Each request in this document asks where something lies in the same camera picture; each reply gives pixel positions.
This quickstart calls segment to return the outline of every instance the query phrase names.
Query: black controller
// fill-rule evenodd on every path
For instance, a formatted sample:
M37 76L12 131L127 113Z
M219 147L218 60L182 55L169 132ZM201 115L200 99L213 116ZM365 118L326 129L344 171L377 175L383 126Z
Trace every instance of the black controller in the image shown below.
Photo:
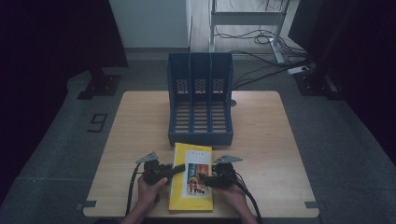
M172 164L161 164L158 160L155 161L146 161L145 162L145 171L143 172L143 180L150 184L155 185L162 178L167 177L169 180L176 174L184 172L186 170L186 165L181 164L179 166L175 166L172 168ZM160 201L160 196L157 194L154 202L157 203Z
M236 172L231 163L218 163L213 166L212 171L216 176L199 174L205 185L211 188L227 189L236 181Z

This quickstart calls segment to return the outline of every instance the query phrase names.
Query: human hand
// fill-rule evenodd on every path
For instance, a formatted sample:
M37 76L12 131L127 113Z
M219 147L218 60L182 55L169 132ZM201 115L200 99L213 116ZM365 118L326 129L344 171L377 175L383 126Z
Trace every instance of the human hand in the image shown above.
M245 186L245 183L240 179L237 178L237 181L242 185ZM215 189L213 190L221 195L221 197L233 208L237 209L241 205L248 206L247 199L244 191L242 191L238 186L232 185L227 189Z
M241 186L245 186L245 183L238 178L238 183ZM257 224L257 219L253 216L250 209L248 208L247 198L244 191L242 191L235 184L227 189L215 189L213 190L222 196L222 198L235 210L238 216L241 217L243 224Z
M145 211L148 211L149 209L154 207L155 197L167 181L168 178L164 177L159 180L155 185L151 186L143 180L142 176L140 176L137 179L138 199L136 206L141 206Z
M155 185L149 185L140 176L137 179L138 199L132 211L122 220L121 224L139 224L146 216L147 212L154 207L154 200L161 188L168 182L164 177Z

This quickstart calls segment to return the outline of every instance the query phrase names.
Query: black cable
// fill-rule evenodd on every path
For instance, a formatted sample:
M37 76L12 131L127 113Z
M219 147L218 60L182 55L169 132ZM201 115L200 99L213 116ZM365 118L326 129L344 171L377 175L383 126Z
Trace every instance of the black cable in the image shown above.
M258 57L258 56L256 56L256 55L253 55L253 54L249 54L249 53L248 53L248 55L251 55L251 56L253 56L253 57L255 57L255 58L258 58L258 59L262 59L262 58L260 58L260 57ZM240 88L240 87L242 87L242 86L245 86L245 85L247 85L247 84L250 84L250 83L259 81L259 80L261 80L261 79L263 79L263 78L265 78L265 77L269 77L269 76L272 76L272 75L275 75L275 74L284 72L284 71L286 71L286 70L288 70L288 69L291 69L291 68L293 68L293 67L303 66L303 65L308 64L308 63L311 63L311 62L312 62L311 59L305 59L305 60L300 61L300 62L297 62L297 63L292 63L292 64L288 64L288 65L280 65L280 66L275 70L275 72L272 72L272 73L269 73L269 74L266 74L266 75L263 75L263 76L257 77L257 78L246 78L246 79L242 79L242 77L246 76L247 74L251 74L251 73L253 73L253 72L259 71L260 69L262 69L262 68L264 67L264 66L262 66L262 67L260 67L259 69L256 69L256 70L251 71L251 72L247 72L247 73L245 73L244 75L242 75L240 78L238 78L238 80L233 84L232 90L235 91L235 90L237 90L238 88Z
M253 198L253 195L251 195L251 193L248 191L248 188L246 187L245 182L244 182L245 186L243 186L241 183L238 182L238 180L233 179L231 176L229 176L224 171L221 171L221 172L224 175L226 175L231 181L233 181L233 183L236 186L238 186L238 188L240 188L249 197L249 199L253 203L254 210L256 210L257 222L259 222L259 224L262 224L262 215L260 214L259 206L257 205L256 200Z
M126 204L125 216L127 216L129 213L129 210L131 210L132 192L134 191L134 180L136 179L137 170L139 169L139 166L140 166L140 163L138 163L136 165L136 168L134 168L134 173L132 174L131 183L129 184L128 203Z

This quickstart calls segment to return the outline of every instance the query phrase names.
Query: yellow book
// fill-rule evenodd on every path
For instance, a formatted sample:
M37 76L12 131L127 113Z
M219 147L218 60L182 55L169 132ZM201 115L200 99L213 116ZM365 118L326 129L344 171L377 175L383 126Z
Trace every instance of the yellow book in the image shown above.
M186 165L186 171L172 178L169 210L212 211L212 189L199 174L212 175L212 147L175 143L174 166Z

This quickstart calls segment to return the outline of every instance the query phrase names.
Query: wire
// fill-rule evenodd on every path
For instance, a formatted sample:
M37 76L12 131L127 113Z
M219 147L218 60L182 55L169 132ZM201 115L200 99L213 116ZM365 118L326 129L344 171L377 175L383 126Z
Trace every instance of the wire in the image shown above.
M230 51L230 52L231 52L231 53L235 53L235 52L244 53L244 54L246 54L246 55L249 55L249 56L252 56L252 57L254 57L254 58L257 58L257 59L259 59L259 60L261 60L261 61L263 61L263 62L265 62L265 63L269 63L269 64L271 64L271 65L276 65L276 66L277 66L277 69L276 69L274 72L269 73L269 74L266 74L266 75L263 75L263 76L260 76L260 77L256 77L256 78L246 78L246 76L249 75L249 74L258 72L258 71L260 71L261 69L263 69L263 68L265 68L265 67L269 67L269 65L264 65L264 66L259 67L258 69L253 70L253 71L246 72L245 74L243 74L240 78L238 78L238 79L235 81L235 83L233 84L233 87L232 87L232 90L233 90L233 91L235 91L235 90L237 90L238 88L240 88L240 87L242 87L242 86L245 86L245 85L247 85L247 84L250 84L250 83L253 83L253 82L262 80L262 79L264 79L265 77L269 77L269 76L272 76L272 75L275 75L275 74L279 74L279 73L281 73L281 72L284 72L284 71L286 71L286 70L288 70L288 69L291 69L292 67L302 66L302 65L305 65L305 64L308 64L308 63L311 63L311 62L312 62L311 59L305 59L305 60L302 60L302 61L297 62L297 63L277 64L277 63L272 63L272 62L270 62L270 61L264 60L263 58L261 58L261 57L259 57L259 56L257 56L257 55L254 55L254 54L251 54L251 53L247 53L247 52L244 52L244 51L241 51L241 50L233 50L233 51Z
M134 168L134 173L132 174L131 183L129 184L128 203L126 204L125 216L127 216L129 211L131 210L132 192L134 191L134 180L136 179L137 170L139 169L139 166L140 163L138 163L136 165L136 168Z
M226 175L231 181L233 181L233 183L238 187L238 188L240 188L242 191L244 191L244 193L249 197L249 199L251 200L251 203L253 204L253 206L254 206L254 210L256 210L256 215L257 215L257 222L259 223L259 224L262 224L262 215L260 214L260 209L259 209L259 206L257 205L257 203L256 203L256 200L253 198L253 195L251 195L251 193L248 191L248 188L246 187L246 184L245 184L245 182L242 180L242 182L244 183L244 185L242 185L241 183L239 183L238 182L238 180L236 180L236 179L233 179L231 176L229 176L227 173L225 173L224 171L221 171L224 175Z

